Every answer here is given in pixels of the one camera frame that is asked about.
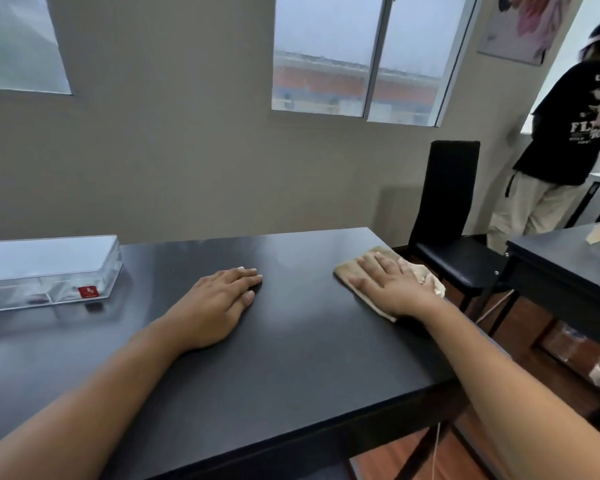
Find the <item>large black table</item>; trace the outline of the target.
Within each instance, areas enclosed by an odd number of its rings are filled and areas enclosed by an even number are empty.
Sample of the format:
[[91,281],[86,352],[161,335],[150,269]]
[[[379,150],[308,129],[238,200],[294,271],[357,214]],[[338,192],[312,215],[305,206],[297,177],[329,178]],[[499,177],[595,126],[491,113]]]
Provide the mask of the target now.
[[218,345],[179,358],[102,480],[290,480],[439,422],[468,400],[418,323],[392,324],[333,275],[383,246],[368,228],[130,244],[109,298],[0,312],[0,439],[82,384],[200,278],[264,281]]

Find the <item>pink floral wall poster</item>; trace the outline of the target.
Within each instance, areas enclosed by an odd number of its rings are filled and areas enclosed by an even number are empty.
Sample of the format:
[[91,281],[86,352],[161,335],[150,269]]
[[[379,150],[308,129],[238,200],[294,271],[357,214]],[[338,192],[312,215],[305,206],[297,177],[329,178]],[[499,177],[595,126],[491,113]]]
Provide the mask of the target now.
[[478,53],[542,66],[573,0],[496,0]]

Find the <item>sliding window grey frame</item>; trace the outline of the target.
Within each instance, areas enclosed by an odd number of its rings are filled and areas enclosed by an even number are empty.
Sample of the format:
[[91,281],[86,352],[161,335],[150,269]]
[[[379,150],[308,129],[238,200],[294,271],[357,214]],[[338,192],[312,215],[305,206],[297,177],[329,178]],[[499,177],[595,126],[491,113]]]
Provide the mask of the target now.
[[482,0],[275,0],[271,108],[440,127]]

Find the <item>person's right forearm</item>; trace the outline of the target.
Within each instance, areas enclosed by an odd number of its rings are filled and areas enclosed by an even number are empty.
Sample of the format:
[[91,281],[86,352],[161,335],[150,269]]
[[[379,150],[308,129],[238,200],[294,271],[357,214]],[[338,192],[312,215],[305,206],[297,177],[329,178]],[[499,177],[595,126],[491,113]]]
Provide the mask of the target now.
[[401,303],[440,347],[515,480],[600,480],[600,432],[499,350],[455,306]]

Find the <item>person's right hand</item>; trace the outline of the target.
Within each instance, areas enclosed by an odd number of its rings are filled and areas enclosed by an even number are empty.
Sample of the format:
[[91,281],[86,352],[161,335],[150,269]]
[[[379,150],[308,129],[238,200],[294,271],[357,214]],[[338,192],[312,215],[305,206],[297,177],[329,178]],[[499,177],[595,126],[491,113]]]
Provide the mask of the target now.
[[444,298],[436,295],[434,284],[420,284],[404,265],[376,253],[373,258],[360,256],[357,261],[377,283],[376,307],[394,317],[414,317],[421,322],[430,320],[448,307]]

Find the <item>clear plastic bag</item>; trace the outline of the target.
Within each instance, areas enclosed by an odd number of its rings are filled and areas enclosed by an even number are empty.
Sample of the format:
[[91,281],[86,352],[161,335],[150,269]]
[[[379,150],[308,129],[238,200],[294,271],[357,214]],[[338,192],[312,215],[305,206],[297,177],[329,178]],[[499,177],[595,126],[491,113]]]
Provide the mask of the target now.
[[586,335],[563,323],[546,348],[553,357],[567,363],[586,340]]

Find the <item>black high-back chair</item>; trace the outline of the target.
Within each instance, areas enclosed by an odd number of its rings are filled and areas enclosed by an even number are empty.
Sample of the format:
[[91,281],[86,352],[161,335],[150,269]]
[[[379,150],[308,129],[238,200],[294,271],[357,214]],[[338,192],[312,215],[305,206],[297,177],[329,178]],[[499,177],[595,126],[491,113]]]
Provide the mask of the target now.
[[415,225],[400,252],[405,259],[423,261],[460,291],[462,312],[492,286],[494,293],[508,290],[496,284],[505,256],[463,234],[472,208],[479,153],[479,141],[432,142]]

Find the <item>small black table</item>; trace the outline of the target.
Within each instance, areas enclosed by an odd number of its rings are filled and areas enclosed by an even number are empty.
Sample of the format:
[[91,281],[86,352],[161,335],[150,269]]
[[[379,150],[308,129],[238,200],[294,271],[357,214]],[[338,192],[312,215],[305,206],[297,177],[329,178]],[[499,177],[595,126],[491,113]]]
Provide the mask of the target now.
[[600,242],[587,241],[593,229],[513,239],[500,281],[600,345]]

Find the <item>frosted window pane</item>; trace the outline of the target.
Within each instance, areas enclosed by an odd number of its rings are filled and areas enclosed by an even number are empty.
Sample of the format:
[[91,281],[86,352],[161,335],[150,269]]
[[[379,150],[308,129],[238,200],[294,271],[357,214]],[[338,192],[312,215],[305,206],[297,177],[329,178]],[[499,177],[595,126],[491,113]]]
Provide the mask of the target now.
[[0,0],[0,89],[72,94],[48,0]]

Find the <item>person's left forearm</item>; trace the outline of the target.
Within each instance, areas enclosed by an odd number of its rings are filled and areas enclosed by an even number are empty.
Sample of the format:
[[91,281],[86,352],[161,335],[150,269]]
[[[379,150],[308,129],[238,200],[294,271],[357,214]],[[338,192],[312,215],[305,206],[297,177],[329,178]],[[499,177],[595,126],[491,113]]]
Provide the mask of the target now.
[[0,440],[0,480],[97,480],[157,384],[188,348],[191,321],[164,315],[85,383]]

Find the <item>beige cleaning cloth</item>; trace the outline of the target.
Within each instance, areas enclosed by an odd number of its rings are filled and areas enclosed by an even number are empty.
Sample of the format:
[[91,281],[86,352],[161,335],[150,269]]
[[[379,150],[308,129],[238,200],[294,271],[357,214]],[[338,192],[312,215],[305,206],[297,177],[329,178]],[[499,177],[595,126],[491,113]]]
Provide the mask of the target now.
[[[394,250],[381,246],[377,246],[364,252],[363,256],[369,256],[370,258],[373,258],[373,255],[376,253],[382,254],[385,258],[397,263],[399,266],[404,265],[405,267],[409,268],[420,284],[424,284],[427,280],[431,280],[434,284],[436,295],[440,298],[445,298],[446,288],[444,284],[442,284],[438,277],[426,266],[409,262],[402,258],[398,253],[394,252]],[[359,297],[366,305],[368,305],[377,315],[387,319],[391,323],[395,323],[398,320],[396,317],[386,314],[384,311],[376,307],[368,297],[366,297],[360,290],[353,287],[349,282],[349,279],[352,277],[369,279],[368,273],[362,267],[360,267],[357,258],[336,266],[334,274],[344,284],[344,286],[348,287],[353,293],[355,293],[355,295],[357,295],[357,297]]]

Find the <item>beige trousers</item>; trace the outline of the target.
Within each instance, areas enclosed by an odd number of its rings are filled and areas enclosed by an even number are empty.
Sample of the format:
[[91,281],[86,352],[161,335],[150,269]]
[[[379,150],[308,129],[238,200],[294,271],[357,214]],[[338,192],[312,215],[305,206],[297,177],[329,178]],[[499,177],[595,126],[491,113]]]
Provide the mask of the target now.
[[486,233],[488,249],[503,254],[513,237],[556,229],[581,194],[590,172],[515,169],[491,216]]

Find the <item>clear plastic box red label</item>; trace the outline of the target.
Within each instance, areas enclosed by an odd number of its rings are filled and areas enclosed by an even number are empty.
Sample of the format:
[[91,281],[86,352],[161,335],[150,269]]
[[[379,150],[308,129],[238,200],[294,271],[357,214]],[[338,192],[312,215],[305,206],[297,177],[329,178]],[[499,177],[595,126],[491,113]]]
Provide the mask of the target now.
[[122,266],[116,235],[0,241],[0,312],[108,298]]

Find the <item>black printed t-shirt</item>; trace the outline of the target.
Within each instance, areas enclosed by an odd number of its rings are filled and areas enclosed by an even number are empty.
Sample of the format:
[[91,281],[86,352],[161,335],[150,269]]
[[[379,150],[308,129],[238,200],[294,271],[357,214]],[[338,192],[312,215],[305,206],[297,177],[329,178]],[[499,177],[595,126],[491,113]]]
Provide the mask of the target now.
[[539,124],[513,170],[592,170],[600,152],[600,61],[571,67],[533,115]]

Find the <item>person's left hand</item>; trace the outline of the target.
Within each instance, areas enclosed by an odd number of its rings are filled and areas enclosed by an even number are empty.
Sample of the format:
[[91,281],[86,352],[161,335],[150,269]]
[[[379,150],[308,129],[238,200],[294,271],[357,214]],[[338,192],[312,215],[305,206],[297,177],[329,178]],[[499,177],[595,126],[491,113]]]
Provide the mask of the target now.
[[169,343],[179,353],[213,346],[224,340],[240,320],[230,307],[246,291],[262,283],[256,269],[244,267],[204,276],[159,320]]

